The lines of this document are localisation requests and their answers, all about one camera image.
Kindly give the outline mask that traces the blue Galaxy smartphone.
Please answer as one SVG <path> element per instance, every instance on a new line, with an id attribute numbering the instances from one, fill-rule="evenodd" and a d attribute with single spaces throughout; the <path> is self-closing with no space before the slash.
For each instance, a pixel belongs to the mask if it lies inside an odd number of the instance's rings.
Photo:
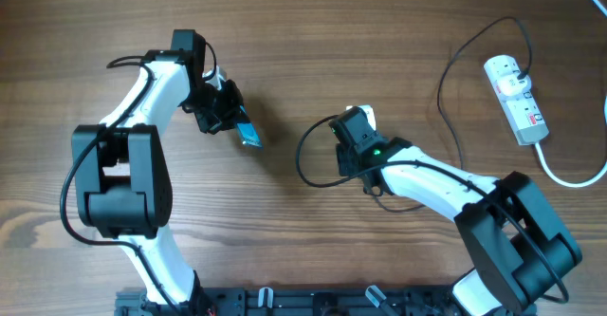
<path id="1" fill-rule="evenodd" d="M 244 145 L 256 148 L 263 147 L 261 139 L 243 105 L 239 107 L 235 128 Z"/>

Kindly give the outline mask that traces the white power strip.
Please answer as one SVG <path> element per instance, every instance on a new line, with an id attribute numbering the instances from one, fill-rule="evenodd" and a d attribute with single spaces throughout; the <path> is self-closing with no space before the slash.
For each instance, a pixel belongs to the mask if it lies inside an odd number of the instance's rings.
<path id="1" fill-rule="evenodd" d="M 519 77 L 522 73 L 517 61 L 509 55 L 498 55 L 488 59 L 484 64 L 484 70 L 494 93 L 493 83 L 497 78 L 514 73 Z M 505 102 L 498 98 L 497 100 L 519 145 L 534 145 L 548 136 L 547 125 L 531 89 L 514 100 Z"/>

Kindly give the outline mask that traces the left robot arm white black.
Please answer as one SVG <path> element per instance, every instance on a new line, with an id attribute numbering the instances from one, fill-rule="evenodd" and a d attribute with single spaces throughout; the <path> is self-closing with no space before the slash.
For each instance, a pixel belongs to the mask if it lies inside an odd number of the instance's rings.
<path id="1" fill-rule="evenodd" d="M 64 228 L 86 245 L 121 248 L 154 315 L 214 312 L 169 227 L 173 190 L 160 138 L 174 112 L 193 114 L 204 134 L 234 129 L 243 144 L 262 145 L 235 82 L 218 65 L 204 69 L 212 51 L 195 30 L 177 29 L 167 50 L 110 62 L 138 67 L 136 83 L 112 113 L 72 135 L 73 164 L 60 195 Z"/>

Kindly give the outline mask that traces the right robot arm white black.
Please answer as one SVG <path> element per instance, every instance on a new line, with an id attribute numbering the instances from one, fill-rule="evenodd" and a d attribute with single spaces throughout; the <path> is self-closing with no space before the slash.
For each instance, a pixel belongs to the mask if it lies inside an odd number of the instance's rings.
<path id="1" fill-rule="evenodd" d="M 353 106 L 329 123 L 340 175 L 366 194 L 414 200 L 456 225 L 473 268 L 451 296 L 469 315 L 521 314 L 582 260 L 572 234 L 538 185 L 513 172 L 498 179 L 436 160 L 401 138 L 387 139 L 371 112 Z"/>

